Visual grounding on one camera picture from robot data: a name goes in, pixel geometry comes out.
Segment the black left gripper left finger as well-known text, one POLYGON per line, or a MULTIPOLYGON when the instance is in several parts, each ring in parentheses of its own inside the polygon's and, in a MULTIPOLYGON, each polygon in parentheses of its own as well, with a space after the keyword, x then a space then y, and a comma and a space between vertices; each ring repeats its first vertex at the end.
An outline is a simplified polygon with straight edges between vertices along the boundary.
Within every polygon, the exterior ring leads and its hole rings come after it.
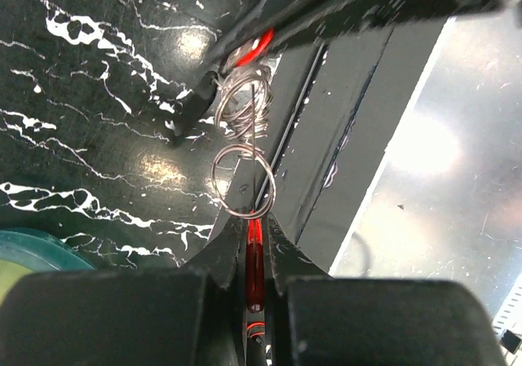
POLYGON ((1 305, 4 365, 242 365, 245 224, 180 268, 49 271, 1 305))

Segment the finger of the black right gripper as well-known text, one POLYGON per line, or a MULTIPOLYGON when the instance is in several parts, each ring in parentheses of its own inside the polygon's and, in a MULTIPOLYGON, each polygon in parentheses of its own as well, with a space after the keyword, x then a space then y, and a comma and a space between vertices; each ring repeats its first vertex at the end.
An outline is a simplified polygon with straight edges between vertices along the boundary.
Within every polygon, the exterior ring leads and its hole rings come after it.
POLYGON ((175 142, 185 139, 196 127, 215 100, 219 79, 229 77, 232 70, 225 71, 223 65, 228 56, 249 40, 260 37, 268 29, 274 29, 274 37, 288 27, 288 21, 303 8, 306 0, 246 0, 236 18, 225 30, 197 68, 197 84, 182 102, 181 117, 169 123, 175 142))
POLYGON ((287 51, 337 37, 459 15, 489 14, 501 0, 330 0, 275 28, 268 52, 287 51))

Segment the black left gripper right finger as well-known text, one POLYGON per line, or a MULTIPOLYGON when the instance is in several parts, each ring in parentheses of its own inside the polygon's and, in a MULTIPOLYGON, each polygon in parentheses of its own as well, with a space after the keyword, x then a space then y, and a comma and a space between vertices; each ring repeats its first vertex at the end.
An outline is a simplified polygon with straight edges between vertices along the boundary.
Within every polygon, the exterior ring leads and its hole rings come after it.
POLYGON ((502 365, 489 316, 451 280, 334 278, 263 220, 275 365, 502 365))

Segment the red capped key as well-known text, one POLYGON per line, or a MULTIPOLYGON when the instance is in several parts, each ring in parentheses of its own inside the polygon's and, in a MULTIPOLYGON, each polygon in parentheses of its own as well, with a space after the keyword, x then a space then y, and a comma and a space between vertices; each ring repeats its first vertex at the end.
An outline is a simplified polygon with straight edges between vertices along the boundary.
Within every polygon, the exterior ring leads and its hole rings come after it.
POLYGON ((274 35, 275 30, 268 29, 260 37, 247 41, 228 56, 223 69, 229 71, 237 67, 244 67, 255 61, 267 50, 274 35))

